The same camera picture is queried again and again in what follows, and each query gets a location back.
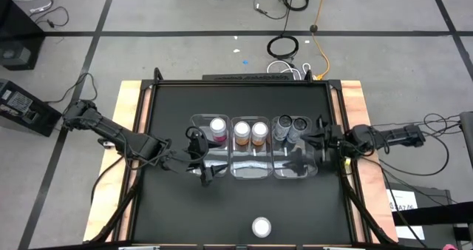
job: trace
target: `concrete floor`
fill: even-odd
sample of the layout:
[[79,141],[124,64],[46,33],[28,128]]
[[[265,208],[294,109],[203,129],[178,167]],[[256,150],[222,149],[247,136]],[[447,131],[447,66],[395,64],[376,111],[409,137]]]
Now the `concrete floor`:
[[[272,21],[253,11],[253,0],[112,0],[103,31],[248,31],[281,30],[284,20]],[[95,31],[106,0],[55,0],[70,14],[60,31]],[[259,0],[260,7],[278,15],[277,0]],[[459,31],[473,30],[472,0],[443,0]],[[19,3],[25,10],[32,4]],[[319,0],[303,12],[291,12],[288,30],[305,31],[313,23]],[[58,13],[51,19],[60,22]],[[42,28],[51,30],[47,25]],[[320,30],[449,31],[435,0],[326,0]],[[33,71],[10,72],[7,78],[44,100],[60,98],[85,68],[95,77],[98,109],[111,117],[122,80],[151,78],[159,67],[165,79],[199,79],[203,74],[265,72],[273,60],[266,53],[271,36],[100,37],[91,64],[89,36],[48,37]],[[373,124],[421,120],[437,112],[455,115],[473,110],[473,81],[452,36],[321,36],[319,42],[332,65],[327,79],[356,79],[363,84]],[[294,64],[325,69],[309,36],[298,36]],[[467,51],[473,38],[462,37]],[[287,46],[276,46],[285,51]],[[92,95],[86,83],[82,98]],[[62,111],[69,100],[54,105]],[[67,135],[47,192],[40,190],[58,132],[50,138],[0,127],[0,249],[17,249],[35,201],[43,201],[30,247],[81,243],[89,214],[89,194],[98,175],[103,149],[91,132]],[[432,177],[394,173],[416,186],[448,189],[456,201],[473,200],[473,168],[463,136],[442,137],[450,148],[450,164]],[[384,160],[412,172],[431,172],[444,161],[435,141],[420,149],[393,148]]]

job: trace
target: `black metal frame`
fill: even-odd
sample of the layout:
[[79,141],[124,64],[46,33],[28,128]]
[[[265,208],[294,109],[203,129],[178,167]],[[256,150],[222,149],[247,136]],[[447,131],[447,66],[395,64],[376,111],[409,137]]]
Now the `black metal frame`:
[[[332,99],[332,93],[331,93],[331,87],[334,88],[337,92],[337,97],[338,97],[338,104],[340,108],[340,113],[341,113],[341,119],[342,123],[345,127],[345,129],[348,129],[349,124],[348,124],[348,117],[347,117],[347,112],[345,109],[344,105],[344,99],[343,99],[343,92],[341,90],[341,82],[340,80],[338,81],[312,81],[311,77],[307,77],[306,81],[224,81],[224,80],[219,80],[219,81],[201,81],[201,80],[184,80],[184,81],[174,81],[174,80],[167,80],[163,81],[163,78],[158,71],[154,71],[154,79],[152,80],[142,80],[141,82],[141,88],[140,88],[140,96],[138,98],[138,107],[137,109],[137,114],[135,116],[135,124],[133,127],[133,131],[137,131],[138,126],[139,126],[139,120],[140,116],[142,114],[142,108],[144,104],[144,95],[145,92],[148,88],[151,88],[151,97],[149,99],[149,108],[148,108],[148,116],[147,119],[150,119],[151,113],[153,112],[153,106],[154,106],[154,97],[157,91],[157,88],[159,86],[208,86],[208,85],[214,85],[214,86],[225,86],[225,85],[230,85],[230,86],[248,86],[248,85],[253,85],[253,86],[294,86],[294,85],[300,85],[300,86],[307,86],[308,84],[323,84],[327,87],[327,99],[328,103],[330,105],[330,116],[333,119],[333,122],[336,123],[336,117],[335,117],[335,110],[333,108],[333,99]],[[145,132],[149,132],[149,122],[146,122],[145,126]],[[338,173],[339,174],[345,174],[346,172],[344,171],[344,168],[342,166],[337,167]],[[358,175],[358,170],[355,167],[355,164],[352,164],[352,171],[353,171],[353,184],[355,187],[355,190],[360,196],[361,200],[362,199],[362,192],[361,192],[361,183],[359,181],[359,175]],[[121,189],[121,194],[120,194],[120,201],[123,199],[123,197],[126,194],[126,190],[129,185],[129,178],[130,178],[130,170],[126,170],[125,177],[123,178],[122,182],[122,189]],[[141,180],[139,183],[139,188],[137,191],[137,195],[134,198],[132,202],[132,211],[131,211],[131,216],[130,216],[130,221],[129,221],[129,226],[127,229],[127,234],[126,234],[126,239],[127,240],[132,240],[134,231],[135,231],[135,217],[137,214],[137,205],[140,202],[140,190],[141,190]],[[349,232],[350,232],[350,240],[352,243],[356,243],[357,241],[357,234],[356,234],[356,229],[355,229],[355,221],[353,217],[353,209],[352,209],[352,204],[351,200],[346,196],[344,193],[344,200],[345,200],[345,213],[347,215],[348,219],[348,225],[349,225]],[[117,240],[119,238],[118,234],[118,227],[120,227],[121,221],[117,224],[115,230],[114,230],[114,236],[113,239]],[[363,232],[364,232],[364,238],[367,243],[371,242],[371,234],[370,230],[367,228],[367,224],[365,223],[364,220],[362,220],[362,225],[363,225]]]

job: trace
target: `wooden frame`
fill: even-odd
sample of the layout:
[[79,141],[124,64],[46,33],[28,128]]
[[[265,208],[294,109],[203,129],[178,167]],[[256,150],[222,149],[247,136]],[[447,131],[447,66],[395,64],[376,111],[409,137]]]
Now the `wooden frame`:
[[[355,126],[358,124],[370,124],[367,106],[364,101],[364,95],[360,81],[342,81],[341,85],[349,125]],[[120,92],[118,93],[118,99],[115,105],[115,112],[112,120],[128,129],[133,128],[139,103],[138,100],[140,97],[140,88],[141,81],[123,81],[120,86]],[[151,90],[147,89],[144,92],[143,108],[139,118],[140,124],[138,127],[138,132],[144,132],[146,127],[146,116],[148,113],[150,97]],[[338,124],[341,124],[340,107],[338,106],[338,98],[334,90],[332,92],[332,97],[334,101],[333,106],[336,120]],[[101,173],[119,157],[120,156],[114,149],[105,150],[101,165]],[[375,155],[373,155],[371,159],[378,161],[378,158]],[[101,182],[97,185],[94,201],[92,203],[89,219],[87,221],[84,240],[92,239],[102,229],[108,219],[112,216],[113,212],[116,210],[120,197],[123,177],[125,175],[125,168],[124,162],[119,163],[114,169],[104,175]],[[398,237],[395,231],[395,225],[392,219],[392,213],[389,207],[389,200],[387,197],[386,186],[384,185],[381,169],[375,164],[360,160],[358,162],[358,173],[361,182],[361,189],[364,195],[365,206],[375,218],[378,225],[386,232],[387,236],[397,241]],[[135,172],[131,173],[130,175],[129,185],[134,179]],[[366,240],[363,236],[360,214],[354,205],[352,205],[352,208],[357,239],[359,242],[364,242]],[[120,240],[126,239],[130,214],[131,204],[123,214],[120,226]],[[374,243],[378,242],[374,235],[372,235],[372,240]]]

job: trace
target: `white cap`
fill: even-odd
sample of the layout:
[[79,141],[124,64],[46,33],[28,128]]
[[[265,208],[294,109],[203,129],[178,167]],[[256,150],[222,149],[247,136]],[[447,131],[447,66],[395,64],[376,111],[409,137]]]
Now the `white cap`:
[[268,127],[266,124],[259,122],[253,125],[253,134],[257,136],[266,136],[268,134]]
[[223,132],[225,129],[227,129],[225,121],[221,118],[215,118],[210,122],[212,132]]
[[235,135],[238,137],[247,137],[250,134],[250,126],[244,121],[235,124]]
[[257,237],[264,238],[271,233],[271,223],[266,217],[258,217],[253,221],[252,229]]

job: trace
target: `black table surface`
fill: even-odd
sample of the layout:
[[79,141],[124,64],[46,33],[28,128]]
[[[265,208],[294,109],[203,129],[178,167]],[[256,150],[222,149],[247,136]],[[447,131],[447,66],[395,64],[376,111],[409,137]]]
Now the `black table surface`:
[[[327,88],[308,86],[160,86],[149,132],[188,146],[184,136],[195,114],[301,115],[333,122]],[[256,237],[251,224],[266,217],[272,231]],[[143,170],[133,240],[175,244],[346,244],[350,228],[340,181],[332,169],[313,178],[238,180],[230,172],[207,188],[191,174]]]

